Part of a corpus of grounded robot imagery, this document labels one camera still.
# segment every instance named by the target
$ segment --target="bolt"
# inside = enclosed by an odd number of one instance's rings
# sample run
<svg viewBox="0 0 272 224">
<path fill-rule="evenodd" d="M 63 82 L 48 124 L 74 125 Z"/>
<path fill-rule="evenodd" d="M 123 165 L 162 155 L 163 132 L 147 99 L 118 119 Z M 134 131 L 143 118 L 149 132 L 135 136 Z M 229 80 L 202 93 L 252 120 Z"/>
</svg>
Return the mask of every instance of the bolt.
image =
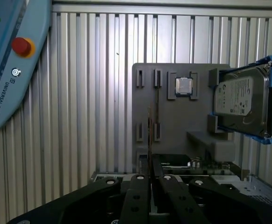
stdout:
<svg viewBox="0 0 272 224">
<path fill-rule="evenodd" d="M 164 176 L 163 178 L 164 178 L 164 179 L 166 179 L 166 180 L 170 180 L 172 177 L 171 177 L 171 176 L 166 175 L 166 176 Z"/>
<path fill-rule="evenodd" d="M 198 185 L 202 185 L 203 184 L 202 181 L 195 181 L 195 183 L 198 184 Z"/>
<path fill-rule="evenodd" d="M 107 181 L 107 184 L 114 184 L 114 183 L 115 183 L 115 181 L 113 181 L 113 180 Z"/>
</svg>

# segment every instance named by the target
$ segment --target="hard disk drive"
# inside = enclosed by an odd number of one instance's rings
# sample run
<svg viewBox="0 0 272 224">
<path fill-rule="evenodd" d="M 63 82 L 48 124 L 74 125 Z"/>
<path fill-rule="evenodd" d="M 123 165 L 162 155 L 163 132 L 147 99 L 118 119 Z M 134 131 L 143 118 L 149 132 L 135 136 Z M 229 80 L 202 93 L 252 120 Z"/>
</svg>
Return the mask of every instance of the hard disk drive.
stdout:
<svg viewBox="0 0 272 224">
<path fill-rule="evenodd" d="M 215 89 L 218 126 L 260 138 L 272 136 L 272 63 L 227 71 Z"/>
</svg>

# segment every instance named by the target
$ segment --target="red button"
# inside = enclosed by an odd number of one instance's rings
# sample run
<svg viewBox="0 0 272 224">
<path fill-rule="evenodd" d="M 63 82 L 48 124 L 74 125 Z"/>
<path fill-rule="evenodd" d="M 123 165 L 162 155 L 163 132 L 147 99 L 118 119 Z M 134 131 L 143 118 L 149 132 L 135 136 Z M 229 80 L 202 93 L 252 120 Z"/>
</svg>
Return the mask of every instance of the red button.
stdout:
<svg viewBox="0 0 272 224">
<path fill-rule="evenodd" d="M 31 44 L 22 37 L 16 37 L 11 43 L 11 48 L 16 54 L 25 57 L 31 51 Z"/>
</svg>

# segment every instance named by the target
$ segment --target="hard drive label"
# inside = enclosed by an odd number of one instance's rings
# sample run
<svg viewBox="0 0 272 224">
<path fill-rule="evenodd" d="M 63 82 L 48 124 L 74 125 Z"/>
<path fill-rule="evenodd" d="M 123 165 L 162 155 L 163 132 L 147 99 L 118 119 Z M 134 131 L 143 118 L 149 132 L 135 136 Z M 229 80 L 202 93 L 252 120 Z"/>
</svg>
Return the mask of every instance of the hard drive label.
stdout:
<svg viewBox="0 0 272 224">
<path fill-rule="evenodd" d="M 253 79 L 238 78 L 219 83 L 215 91 L 215 113 L 246 116 L 251 110 Z"/>
</svg>

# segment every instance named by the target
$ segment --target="ribbed aluminum wall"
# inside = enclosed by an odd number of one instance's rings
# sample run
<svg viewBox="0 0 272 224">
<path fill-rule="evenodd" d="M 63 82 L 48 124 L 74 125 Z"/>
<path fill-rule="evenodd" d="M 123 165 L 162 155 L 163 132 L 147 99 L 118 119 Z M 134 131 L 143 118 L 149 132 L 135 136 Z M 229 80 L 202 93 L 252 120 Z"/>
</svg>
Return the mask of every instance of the ribbed aluminum wall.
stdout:
<svg viewBox="0 0 272 224">
<path fill-rule="evenodd" d="M 134 63 L 238 67 L 269 54 L 269 10 L 54 5 L 24 102 L 0 130 L 0 224 L 95 170 L 132 170 Z M 236 163 L 272 184 L 272 146 L 232 138 Z"/>
</svg>

